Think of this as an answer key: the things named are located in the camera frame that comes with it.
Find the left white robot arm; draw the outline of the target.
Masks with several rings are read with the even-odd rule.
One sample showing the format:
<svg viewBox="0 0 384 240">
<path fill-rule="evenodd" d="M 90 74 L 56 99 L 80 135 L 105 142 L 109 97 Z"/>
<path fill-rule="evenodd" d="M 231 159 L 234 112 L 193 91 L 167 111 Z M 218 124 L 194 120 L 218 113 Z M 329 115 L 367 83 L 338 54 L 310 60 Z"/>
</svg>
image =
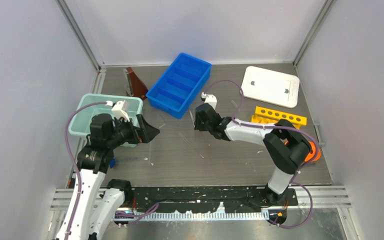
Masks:
<svg viewBox="0 0 384 240">
<path fill-rule="evenodd" d="M 77 155 L 75 186 L 57 240 L 100 240 L 118 207 L 133 202 L 131 182 L 112 179 L 100 203 L 96 199 L 114 158 L 114 149 L 125 143 L 150 143 L 160 130 L 137 114 L 138 126 L 130 120 L 101 113 L 91 119 L 87 144 Z"/>
</svg>

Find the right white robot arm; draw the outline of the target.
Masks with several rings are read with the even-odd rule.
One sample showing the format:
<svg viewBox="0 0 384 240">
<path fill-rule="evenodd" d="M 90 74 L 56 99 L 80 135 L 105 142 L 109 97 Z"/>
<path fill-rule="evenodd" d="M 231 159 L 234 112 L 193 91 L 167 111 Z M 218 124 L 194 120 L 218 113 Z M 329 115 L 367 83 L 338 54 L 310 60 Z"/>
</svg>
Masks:
<svg viewBox="0 0 384 240">
<path fill-rule="evenodd" d="M 242 141 L 265 146 L 275 168 L 264 187 L 265 198 L 271 205 L 279 205 L 293 177 L 313 151 L 310 142 L 291 122 L 257 124 L 230 116 L 221 117 L 209 104 L 195 109 L 195 130 L 209 132 L 215 139 Z"/>
</svg>

